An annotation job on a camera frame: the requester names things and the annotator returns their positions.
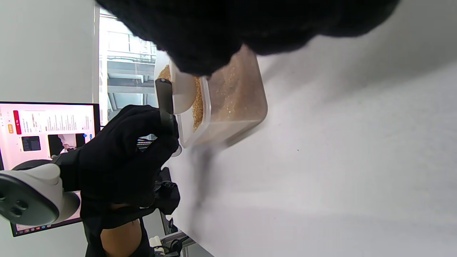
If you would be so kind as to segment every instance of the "white wall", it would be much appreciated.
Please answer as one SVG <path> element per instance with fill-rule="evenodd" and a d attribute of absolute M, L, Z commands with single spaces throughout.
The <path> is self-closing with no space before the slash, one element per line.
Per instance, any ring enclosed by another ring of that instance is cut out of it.
<path fill-rule="evenodd" d="M 0 100 L 98 99 L 94 6 L 92 0 L 1 1 Z"/>

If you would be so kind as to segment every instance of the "plastic container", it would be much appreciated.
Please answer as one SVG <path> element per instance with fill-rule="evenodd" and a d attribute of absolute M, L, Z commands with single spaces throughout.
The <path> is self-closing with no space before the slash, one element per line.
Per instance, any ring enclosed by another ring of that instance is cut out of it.
<path fill-rule="evenodd" d="M 268 105 L 256 55 L 248 48 L 209 80 L 200 78 L 203 119 L 194 131 L 194 107 L 177 115 L 184 148 L 204 143 L 237 142 L 239 136 L 260 124 Z"/>
<path fill-rule="evenodd" d="M 192 106 L 197 96 L 195 78 L 192 75 L 180 72 L 172 61 L 170 61 L 169 66 L 170 81 L 173 83 L 174 113 L 182 113 Z"/>

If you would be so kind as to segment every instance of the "computer monitor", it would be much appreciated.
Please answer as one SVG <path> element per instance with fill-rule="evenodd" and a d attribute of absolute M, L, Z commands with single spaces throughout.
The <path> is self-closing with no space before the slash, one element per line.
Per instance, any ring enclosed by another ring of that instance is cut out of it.
<path fill-rule="evenodd" d="M 29 160 L 50 160 L 81 147 L 99 131 L 98 104 L 0 102 L 0 170 L 11 170 Z M 80 221 L 78 210 L 58 224 L 11 224 L 11 230 L 13 236 L 22 236 Z"/>

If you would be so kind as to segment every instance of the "black fabric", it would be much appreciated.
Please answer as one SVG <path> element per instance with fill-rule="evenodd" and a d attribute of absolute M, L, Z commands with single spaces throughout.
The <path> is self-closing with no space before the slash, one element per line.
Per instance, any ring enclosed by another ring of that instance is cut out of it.
<path fill-rule="evenodd" d="M 87 239 L 86 257 L 106 257 L 105 250 L 101 244 L 100 235 L 94 235 L 91 229 L 83 222 L 85 236 Z M 144 227 L 143 219 L 140 219 L 141 242 L 135 252 L 130 257 L 149 257 L 154 256 L 154 249 L 149 247 L 148 233 Z"/>
<path fill-rule="evenodd" d="M 242 44 L 290 52 L 317 35 L 356 37 L 383 23 L 399 0 L 96 0 L 179 69 L 210 75 Z"/>
<path fill-rule="evenodd" d="M 174 125 L 174 131 L 163 127 L 159 110 L 149 105 L 123 108 L 80 149 L 81 195 L 94 201 L 149 207 L 155 198 L 157 174 L 178 148 L 176 119 Z M 142 152 L 138 138 L 149 134 L 157 139 Z"/>

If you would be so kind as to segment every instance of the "black sleeve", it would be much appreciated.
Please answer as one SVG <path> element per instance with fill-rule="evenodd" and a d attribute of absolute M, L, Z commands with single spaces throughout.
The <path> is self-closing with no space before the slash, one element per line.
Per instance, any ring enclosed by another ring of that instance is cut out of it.
<path fill-rule="evenodd" d="M 94 235 L 90 232 L 90 230 L 84 224 L 84 231 L 85 236 L 87 239 L 87 250 L 86 250 L 86 257 L 106 257 L 105 250 L 101 244 L 100 235 Z M 141 242 L 138 248 L 133 252 L 130 257 L 149 257 L 154 256 L 153 248 L 149 247 L 149 239 L 148 233 L 144 228 L 143 218 L 140 218 L 140 226 L 141 226 Z"/>

